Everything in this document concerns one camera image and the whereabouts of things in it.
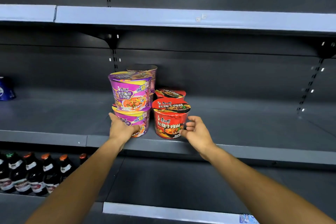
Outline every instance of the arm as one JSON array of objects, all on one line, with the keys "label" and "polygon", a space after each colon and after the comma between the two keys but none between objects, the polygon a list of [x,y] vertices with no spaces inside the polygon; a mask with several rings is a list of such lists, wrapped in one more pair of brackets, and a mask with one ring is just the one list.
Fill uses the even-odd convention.
[{"label": "arm", "polygon": [[127,126],[114,114],[110,138],[84,164],[51,193],[26,224],[81,223],[93,205],[113,161],[131,135],[140,127]]},{"label": "arm", "polygon": [[200,117],[188,118],[191,122],[180,134],[216,168],[259,223],[336,224],[299,195],[218,148]]}]

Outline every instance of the hand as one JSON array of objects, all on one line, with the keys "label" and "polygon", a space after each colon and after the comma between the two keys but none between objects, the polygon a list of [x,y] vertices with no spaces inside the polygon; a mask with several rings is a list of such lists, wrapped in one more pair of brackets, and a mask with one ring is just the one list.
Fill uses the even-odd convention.
[{"label": "hand", "polygon": [[205,127],[201,117],[189,116],[191,122],[186,123],[186,128],[179,133],[187,138],[190,144],[199,152],[202,158],[208,160],[207,152],[215,147],[208,129]]},{"label": "hand", "polygon": [[132,134],[140,130],[140,126],[127,126],[113,113],[109,113],[108,115],[112,121],[109,140],[113,140],[118,144],[120,152],[124,148],[125,143],[131,138]]}]

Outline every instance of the bottle label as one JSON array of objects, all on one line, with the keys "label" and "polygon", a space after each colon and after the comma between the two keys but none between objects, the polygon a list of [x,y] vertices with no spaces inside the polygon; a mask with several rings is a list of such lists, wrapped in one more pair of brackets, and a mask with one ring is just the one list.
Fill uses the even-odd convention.
[{"label": "bottle label", "polygon": [[53,166],[52,164],[49,164],[49,165],[47,165],[47,166],[43,166],[43,171],[46,172],[46,171],[52,169],[53,167],[54,167],[54,166]]},{"label": "bottle label", "polygon": [[70,168],[71,168],[71,165],[70,165],[70,164],[67,165],[66,167],[61,167],[61,172],[62,172],[62,173],[65,173],[66,171],[69,171]]},{"label": "bottle label", "polygon": [[29,184],[29,182],[27,181],[26,178],[15,181],[14,186],[15,186],[16,190],[19,191],[19,192],[25,192],[28,189],[30,189],[30,184]]},{"label": "bottle label", "polygon": [[56,187],[59,185],[59,183],[58,184],[49,184],[49,183],[46,183],[45,185],[47,186],[47,191],[50,194],[51,192],[54,191],[54,189],[56,189]]},{"label": "bottle label", "polygon": [[42,191],[42,189],[45,188],[45,183],[44,182],[29,182],[31,189],[35,193],[39,193]]},{"label": "bottle label", "polygon": [[18,162],[15,162],[14,164],[8,163],[8,167],[10,169],[17,169],[22,163],[23,163],[22,160],[19,160]]},{"label": "bottle label", "polygon": [[5,178],[5,179],[0,179],[0,189],[3,191],[9,190],[14,187],[14,183],[12,182],[11,179]]},{"label": "bottle label", "polygon": [[29,165],[26,165],[26,170],[30,170],[30,169],[32,169],[33,167],[36,167],[36,162],[35,162],[35,161],[32,162],[32,163],[30,163]]}]

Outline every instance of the person's left hand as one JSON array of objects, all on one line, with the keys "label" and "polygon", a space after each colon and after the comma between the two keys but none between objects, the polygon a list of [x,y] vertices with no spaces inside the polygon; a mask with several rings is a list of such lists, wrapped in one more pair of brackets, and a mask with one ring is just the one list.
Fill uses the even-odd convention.
[{"label": "person's left hand", "polygon": [[113,113],[108,114],[111,118],[110,138],[120,147],[119,152],[123,149],[125,143],[131,138],[132,134],[140,130],[139,125],[127,126]]}]

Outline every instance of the forearm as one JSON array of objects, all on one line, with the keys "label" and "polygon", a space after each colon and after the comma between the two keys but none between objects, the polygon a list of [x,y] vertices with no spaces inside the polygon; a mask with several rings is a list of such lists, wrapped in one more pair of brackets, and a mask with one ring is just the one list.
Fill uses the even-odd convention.
[{"label": "forearm", "polygon": [[224,150],[215,147],[207,157],[261,224],[335,224],[315,206]]},{"label": "forearm", "polygon": [[120,145],[113,140],[101,146],[51,193],[26,224],[81,223],[106,179]]}]

